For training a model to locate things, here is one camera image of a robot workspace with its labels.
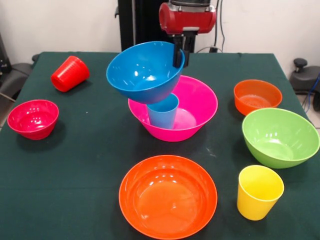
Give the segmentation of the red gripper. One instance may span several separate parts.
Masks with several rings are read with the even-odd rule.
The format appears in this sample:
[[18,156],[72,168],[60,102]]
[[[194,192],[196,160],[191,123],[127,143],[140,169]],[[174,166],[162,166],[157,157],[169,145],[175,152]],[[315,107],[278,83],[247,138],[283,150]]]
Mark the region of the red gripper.
[[159,7],[159,24],[163,31],[173,36],[173,66],[179,68],[183,65],[183,56],[185,56],[184,68],[189,65],[190,53],[194,52],[197,34],[209,33],[216,23],[216,8],[209,2],[196,4],[193,2],[163,2]]

